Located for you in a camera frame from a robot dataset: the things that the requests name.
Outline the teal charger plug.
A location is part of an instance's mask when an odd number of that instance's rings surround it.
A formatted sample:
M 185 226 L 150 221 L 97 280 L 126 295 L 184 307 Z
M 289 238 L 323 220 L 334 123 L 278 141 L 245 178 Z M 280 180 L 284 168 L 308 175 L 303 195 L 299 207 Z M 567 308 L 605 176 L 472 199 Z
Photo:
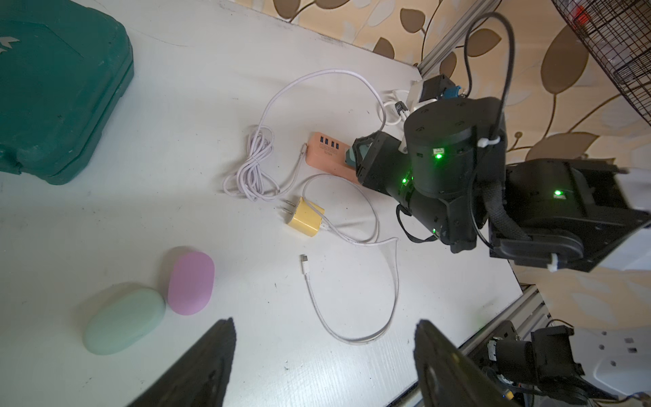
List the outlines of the teal charger plug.
M 363 154 L 360 152 L 359 146 L 352 146 L 350 147 L 345 154 L 345 163 L 348 166 L 351 166 L 353 168 L 357 168 L 359 166 L 359 163 L 362 162 L 364 159 Z

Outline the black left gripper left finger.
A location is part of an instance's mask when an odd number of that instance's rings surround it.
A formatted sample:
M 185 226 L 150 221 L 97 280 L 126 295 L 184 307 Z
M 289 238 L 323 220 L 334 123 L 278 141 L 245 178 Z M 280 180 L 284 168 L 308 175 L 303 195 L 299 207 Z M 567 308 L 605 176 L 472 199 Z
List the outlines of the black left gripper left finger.
M 232 318 L 219 320 L 132 406 L 222 406 L 237 343 Z

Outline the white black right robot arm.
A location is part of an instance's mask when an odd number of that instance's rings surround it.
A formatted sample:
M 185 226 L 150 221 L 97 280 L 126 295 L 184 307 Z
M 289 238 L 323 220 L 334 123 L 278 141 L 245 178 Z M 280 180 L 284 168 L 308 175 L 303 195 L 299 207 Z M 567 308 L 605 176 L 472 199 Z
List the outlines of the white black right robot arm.
M 356 176 L 396 201 L 458 254 L 483 242 L 493 258 L 550 271 L 592 271 L 650 214 L 632 208 L 598 160 L 508 164 L 505 98 L 439 98 L 411 113 L 403 140 L 378 131 L 354 141 Z

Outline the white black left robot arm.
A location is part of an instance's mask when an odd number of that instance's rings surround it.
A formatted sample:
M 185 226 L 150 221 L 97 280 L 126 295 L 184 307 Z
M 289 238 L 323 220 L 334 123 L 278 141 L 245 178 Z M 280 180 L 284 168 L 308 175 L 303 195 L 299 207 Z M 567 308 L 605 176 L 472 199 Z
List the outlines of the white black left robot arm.
M 237 334 L 219 320 L 134 406 L 221 406 Z M 544 327 L 527 340 L 493 336 L 462 354 L 431 322 L 415 329 L 415 369 L 427 406 L 512 406 L 505 390 L 569 405 L 624 402 L 650 390 L 650 329 L 594 331 Z

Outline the white charging cable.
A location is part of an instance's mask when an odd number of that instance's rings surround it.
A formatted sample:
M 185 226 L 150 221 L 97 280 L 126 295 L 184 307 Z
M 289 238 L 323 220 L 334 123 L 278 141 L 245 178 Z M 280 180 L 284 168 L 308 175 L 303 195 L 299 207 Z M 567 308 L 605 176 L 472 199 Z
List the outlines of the white charging cable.
M 225 195 L 232 198 L 244 198 L 251 202 L 275 202 L 291 192 L 298 181 L 298 175 L 307 155 L 307 144 L 300 144 L 296 164 L 284 183 L 264 169 L 264 163 L 271 158 L 279 147 L 286 147 L 296 136 L 275 131 L 269 126 L 268 119 L 279 99 L 293 88 L 322 76 L 348 76 L 361 82 L 376 100 L 379 109 L 380 126 L 382 131 L 388 124 L 388 113 L 383 105 L 380 93 L 361 74 L 344 69 L 325 69 L 300 76 L 279 90 L 264 107 L 257 124 L 250 127 L 246 139 L 246 156 L 240 164 L 223 179 L 221 188 Z

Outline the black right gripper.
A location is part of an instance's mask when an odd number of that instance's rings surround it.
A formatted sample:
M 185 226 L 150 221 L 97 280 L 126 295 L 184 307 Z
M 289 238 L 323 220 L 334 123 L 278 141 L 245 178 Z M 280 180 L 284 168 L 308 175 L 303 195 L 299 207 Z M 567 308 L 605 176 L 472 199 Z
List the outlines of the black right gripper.
M 410 179 L 410 159 L 398 149 L 400 141 L 386 132 L 357 138 L 352 146 L 359 183 L 378 193 L 399 196 Z

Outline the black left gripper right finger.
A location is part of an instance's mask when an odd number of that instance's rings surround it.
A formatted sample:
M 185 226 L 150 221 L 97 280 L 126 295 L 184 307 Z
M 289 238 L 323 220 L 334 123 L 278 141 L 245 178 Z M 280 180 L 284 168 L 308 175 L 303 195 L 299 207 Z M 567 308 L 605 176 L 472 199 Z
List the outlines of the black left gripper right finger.
M 415 369 L 426 406 L 515 406 L 428 320 L 415 329 Z

